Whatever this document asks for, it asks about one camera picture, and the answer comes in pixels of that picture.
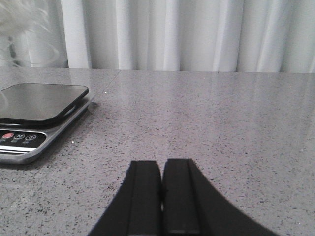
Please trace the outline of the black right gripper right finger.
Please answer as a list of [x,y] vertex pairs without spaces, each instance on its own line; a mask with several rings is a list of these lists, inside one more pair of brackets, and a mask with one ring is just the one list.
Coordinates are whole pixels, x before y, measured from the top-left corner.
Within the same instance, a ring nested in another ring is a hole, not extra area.
[[230,203],[192,159],[168,159],[163,171],[166,236],[273,236]]

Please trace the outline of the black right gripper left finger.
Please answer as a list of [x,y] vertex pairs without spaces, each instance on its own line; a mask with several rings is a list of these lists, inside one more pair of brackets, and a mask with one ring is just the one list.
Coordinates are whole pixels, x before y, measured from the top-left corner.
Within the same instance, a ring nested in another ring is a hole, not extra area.
[[132,161],[90,236],[160,236],[161,177],[157,162]]

